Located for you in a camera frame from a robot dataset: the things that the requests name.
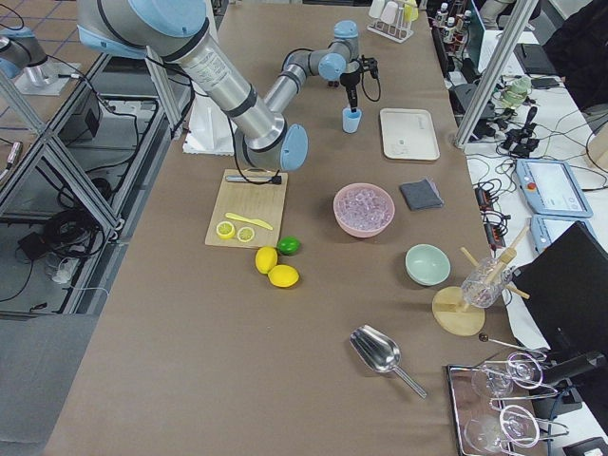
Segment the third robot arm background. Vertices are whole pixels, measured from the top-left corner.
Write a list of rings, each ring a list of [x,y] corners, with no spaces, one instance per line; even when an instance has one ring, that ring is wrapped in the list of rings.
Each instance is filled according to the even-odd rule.
[[[1,71],[24,95],[59,96],[64,66],[43,49],[30,28],[1,29]]]

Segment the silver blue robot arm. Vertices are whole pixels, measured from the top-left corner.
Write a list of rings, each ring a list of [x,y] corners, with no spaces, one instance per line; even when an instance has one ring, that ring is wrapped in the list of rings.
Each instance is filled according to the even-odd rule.
[[[179,66],[243,134],[243,157],[258,168],[295,171],[308,137],[257,95],[209,32],[203,1],[79,1],[80,40],[113,56],[144,59],[153,49]]]
[[[342,20],[333,27],[333,39],[326,49],[297,48],[286,55],[275,83],[264,102],[273,111],[281,113],[300,92],[309,77],[320,76],[334,86],[346,89],[349,108],[358,108],[357,87],[372,102],[381,96],[377,60],[359,54],[358,26],[352,20]],[[363,84],[368,72],[378,83],[378,95],[372,98]]]

